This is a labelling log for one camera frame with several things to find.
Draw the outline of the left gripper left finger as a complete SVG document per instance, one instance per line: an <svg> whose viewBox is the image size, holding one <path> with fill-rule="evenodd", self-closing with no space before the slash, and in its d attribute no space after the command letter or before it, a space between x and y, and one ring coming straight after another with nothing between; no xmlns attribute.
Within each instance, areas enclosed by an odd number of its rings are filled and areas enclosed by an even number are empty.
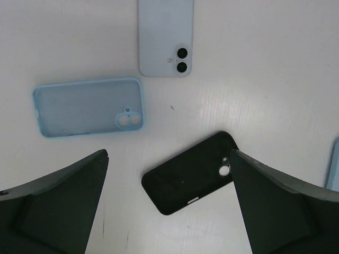
<svg viewBox="0 0 339 254"><path fill-rule="evenodd" d="M1 191L1 253L85 253L108 164L102 149Z"/></svg>

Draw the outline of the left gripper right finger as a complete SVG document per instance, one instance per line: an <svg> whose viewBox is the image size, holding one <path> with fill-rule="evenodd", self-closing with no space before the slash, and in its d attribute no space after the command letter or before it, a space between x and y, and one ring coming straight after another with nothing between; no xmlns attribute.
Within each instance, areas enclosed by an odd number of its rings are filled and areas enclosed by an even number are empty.
<svg viewBox="0 0 339 254"><path fill-rule="evenodd" d="M252 253L338 253L338 192L239 150L230 165Z"/></svg>

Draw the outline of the light blue three-hole phone case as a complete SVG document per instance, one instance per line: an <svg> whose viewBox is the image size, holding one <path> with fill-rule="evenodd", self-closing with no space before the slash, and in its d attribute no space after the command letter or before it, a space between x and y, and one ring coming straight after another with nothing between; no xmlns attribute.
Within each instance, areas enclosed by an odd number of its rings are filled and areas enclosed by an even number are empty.
<svg viewBox="0 0 339 254"><path fill-rule="evenodd" d="M338 138L334 142L331 163L329 165L326 188L332 191L339 191L338 171L339 171L339 141Z"/></svg>

